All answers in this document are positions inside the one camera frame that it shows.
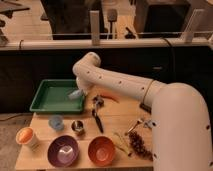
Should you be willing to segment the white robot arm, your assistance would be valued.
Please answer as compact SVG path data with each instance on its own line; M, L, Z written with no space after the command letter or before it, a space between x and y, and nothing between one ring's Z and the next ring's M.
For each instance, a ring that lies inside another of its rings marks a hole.
M213 142L207 104L194 87L102 69L89 52L73 66L77 86L87 93L101 85L151 109L154 171L213 171Z

